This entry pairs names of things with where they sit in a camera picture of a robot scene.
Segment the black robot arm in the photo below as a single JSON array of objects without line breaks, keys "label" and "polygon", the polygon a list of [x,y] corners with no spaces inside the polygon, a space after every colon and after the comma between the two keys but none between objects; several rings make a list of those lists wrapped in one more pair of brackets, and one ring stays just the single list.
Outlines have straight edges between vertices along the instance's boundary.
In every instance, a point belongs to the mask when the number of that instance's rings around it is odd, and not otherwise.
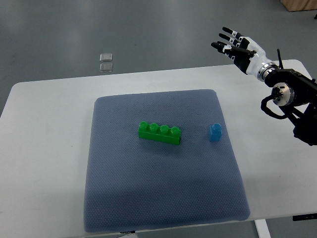
[{"label": "black robot arm", "polygon": [[275,119],[289,119],[295,138],[317,144],[317,83],[293,69],[271,67],[262,74],[272,88],[261,102],[261,110]]}]

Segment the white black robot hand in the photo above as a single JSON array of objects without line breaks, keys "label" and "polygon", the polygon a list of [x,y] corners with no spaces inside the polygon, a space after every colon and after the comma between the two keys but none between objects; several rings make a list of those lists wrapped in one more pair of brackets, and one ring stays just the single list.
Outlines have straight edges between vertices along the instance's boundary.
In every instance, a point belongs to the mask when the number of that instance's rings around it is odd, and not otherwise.
[{"label": "white black robot hand", "polygon": [[266,52],[250,37],[229,29],[222,28],[219,37],[224,40],[211,43],[219,53],[229,57],[235,66],[244,74],[253,75],[259,81],[264,81],[264,73],[277,69],[277,65],[266,57]]}]

